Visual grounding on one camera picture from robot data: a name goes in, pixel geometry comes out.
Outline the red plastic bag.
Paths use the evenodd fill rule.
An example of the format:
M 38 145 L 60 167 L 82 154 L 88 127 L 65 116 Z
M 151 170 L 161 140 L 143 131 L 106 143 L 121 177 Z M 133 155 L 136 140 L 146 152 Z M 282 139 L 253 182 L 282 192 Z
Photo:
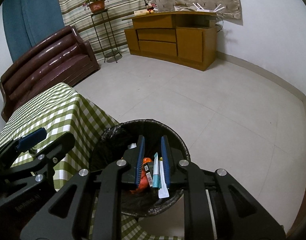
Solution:
M 131 191 L 132 194 L 139 194 L 143 190 L 145 190 L 147 187 L 150 187 L 149 186 L 149 182 L 148 182 L 147 177 L 146 177 L 146 172 L 145 172 L 145 169 L 144 169 L 144 164 L 147 163 L 147 162 L 150 162 L 150 161 L 152 161 L 151 158 L 144 158 L 143 159 L 143 168 L 142 168 L 142 174 L 141 174 L 141 181 L 140 181 L 140 184 L 139 184 L 138 188 L 136 190 Z

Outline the white teal tube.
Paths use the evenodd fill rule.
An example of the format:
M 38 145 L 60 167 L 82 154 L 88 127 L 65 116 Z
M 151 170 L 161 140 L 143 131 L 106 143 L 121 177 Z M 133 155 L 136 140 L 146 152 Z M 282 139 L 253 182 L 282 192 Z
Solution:
M 158 197 L 160 199 L 169 197 L 169 191 L 164 177 L 163 159 L 158 157 L 158 153 L 154 155 L 152 187 L 158 189 Z

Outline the white plastic wrapper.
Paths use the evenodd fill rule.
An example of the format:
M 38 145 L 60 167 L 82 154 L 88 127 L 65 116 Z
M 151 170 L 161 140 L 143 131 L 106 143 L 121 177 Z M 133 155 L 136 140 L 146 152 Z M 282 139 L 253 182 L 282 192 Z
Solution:
M 128 146 L 128 149 L 133 149 L 133 148 L 136 148 L 137 147 L 137 144 L 136 143 L 132 143 L 131 145 Z

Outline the green white packet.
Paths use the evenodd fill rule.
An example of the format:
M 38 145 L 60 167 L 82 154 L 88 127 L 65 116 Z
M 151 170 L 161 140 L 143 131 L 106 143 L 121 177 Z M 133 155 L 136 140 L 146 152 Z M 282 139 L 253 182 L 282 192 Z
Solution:
M 144 164 L 146 177 L 147 177 L 150 187 L 153 187 L 153 168 L 154 168 L 154 163 L 152 161 Z

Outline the green checkered tablecloth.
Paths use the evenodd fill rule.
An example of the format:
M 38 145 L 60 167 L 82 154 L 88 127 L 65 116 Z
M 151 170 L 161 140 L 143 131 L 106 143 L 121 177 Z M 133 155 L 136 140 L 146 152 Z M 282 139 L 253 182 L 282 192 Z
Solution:
M 19 107 L 0 133 L 0 146 L 39 128 L 46 129 L 46 138 L 21 153 L 13 166 L 32 161 L 37 153 L 65 132 L 71 133 L 75 138 L 73 149 L 54 166 L 56 193 L 80 170 L 100 173 L 112 162 L 122 159 L 128 146 L 137 144 L 141 135 L 145 139 L 143 158 L 160 153 L 163 136 L 167 137 L 171 148 L 181 151 L 183 157 L 187 156 L 186 145 L 169 126 L 153 119 L 118 123 L 65 83 L 47 89 Z M 163 200 L 151 189 L 146 189 L 140 196 L 132 195 L 130 190 L 125 186 L 122 188 L 121 239 L 154 239 L 154 235 L 140 227 L 136 218 L 162 213 L 179 200 L 182 190 L 170 190 L 169 197 Z

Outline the dark brown leather sofa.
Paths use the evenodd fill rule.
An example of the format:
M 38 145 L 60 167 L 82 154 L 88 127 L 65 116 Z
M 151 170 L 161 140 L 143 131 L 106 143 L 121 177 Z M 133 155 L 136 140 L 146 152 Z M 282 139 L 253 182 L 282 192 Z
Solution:
M 50 35 L 18 58 L 0 78 L 1 117 L 8 121 L 26 102 L 64 82 L 77 85 L 100 69 L 91 44 L 74 26 Z

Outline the black metal plant stand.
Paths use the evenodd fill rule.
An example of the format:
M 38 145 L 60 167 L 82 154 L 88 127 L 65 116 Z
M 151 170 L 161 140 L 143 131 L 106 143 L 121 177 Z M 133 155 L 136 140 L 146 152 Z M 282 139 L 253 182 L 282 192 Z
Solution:
M 97 26 L 95 23 L 94 18 L 96 16 L 100 16 L 101 17 L 101 21 L 99 22 L 98 25 L 102 25 L 104 27 L 104 31 L 105 31 L 105 36 L 103 38 L 103 40 L 107 41 L 109 43 L 109 48 L 108 48 L 108 52 L 105 51 L 105 48 L 103 47 L 98 30 L 97 30 Z M 114 32 L 113 32 L 113 28 L 112 28 L 112 24 L 111 24 L 111 20 L 109 17 L 109 13 L 108 13 L 108 9 L 101 9 L 98 10 L 96 12 L 93 12 L 91 14 L 91 21 L 92 21 L 92 25 L 94 28 L 94 31 L 96 33 L 96 37 L 97 37 L 97 41 L 98 44 L 100 46 L 101 49 L 101 53 L 104 57 L 104 62 L 107 62 L 107 60 L 109 59 L 114 59 L 115 63 L 118 63 L 118 56 L 122 57 L 122 54 L 117 46 L 117 42 L 116 42 L 116 38 L 114 36 Z

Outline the blue curtain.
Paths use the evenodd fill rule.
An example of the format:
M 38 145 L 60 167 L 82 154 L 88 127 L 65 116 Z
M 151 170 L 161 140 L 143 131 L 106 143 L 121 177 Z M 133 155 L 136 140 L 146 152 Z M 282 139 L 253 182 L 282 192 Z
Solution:
M 4 0 L 3 25 L 12 61 L 64 28 L 58 0 Z

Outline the striped green curtain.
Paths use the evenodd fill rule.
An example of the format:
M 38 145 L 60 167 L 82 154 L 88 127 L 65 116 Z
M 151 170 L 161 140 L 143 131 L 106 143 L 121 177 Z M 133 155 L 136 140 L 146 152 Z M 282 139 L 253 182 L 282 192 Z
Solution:
M 113 50 L 128 51 L 124 30 L 129 16 L 145 7 L 144 0 L 58 0 L 64 25 L 74 26 L 88 41 L 97 60 Z

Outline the potted plant terracotta pot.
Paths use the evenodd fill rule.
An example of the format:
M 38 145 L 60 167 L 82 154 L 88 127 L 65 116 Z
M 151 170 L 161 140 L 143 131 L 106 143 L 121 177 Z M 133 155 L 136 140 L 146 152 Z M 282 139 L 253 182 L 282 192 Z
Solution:
M 92 13 L 105 9 L 106 0 L 84 0 L 82 7 L 86 10 L 89 9 Z

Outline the wooden TV cabinet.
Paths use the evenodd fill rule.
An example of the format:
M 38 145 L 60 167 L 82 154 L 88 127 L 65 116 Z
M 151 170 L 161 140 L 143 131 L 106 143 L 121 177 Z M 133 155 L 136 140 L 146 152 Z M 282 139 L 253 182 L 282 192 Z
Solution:
M 205 71 L 216 58 L 216 13 L 155 12 L 133 16 L 124 34 L 130 54 Z

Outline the beige tissue box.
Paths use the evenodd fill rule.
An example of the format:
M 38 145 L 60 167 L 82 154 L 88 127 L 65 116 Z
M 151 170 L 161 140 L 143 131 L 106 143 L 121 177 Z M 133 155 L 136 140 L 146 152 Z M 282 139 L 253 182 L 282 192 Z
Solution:
M 149 14 L 150 12 L 146 9 L 143 9 L 143 10 L 136 10 L 133 13 L 134 13 L 135 16 L 139 16 L 139 15 Z

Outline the Mickey Mouse toy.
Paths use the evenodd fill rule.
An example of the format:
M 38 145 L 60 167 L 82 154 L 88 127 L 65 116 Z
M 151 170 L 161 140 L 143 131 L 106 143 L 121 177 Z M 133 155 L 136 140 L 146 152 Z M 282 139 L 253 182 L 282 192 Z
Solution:
M 154 12 L 158 12 L 157 4 L 155 3 L 146 3 L 145 4 L 147 14 L 152 14 Z

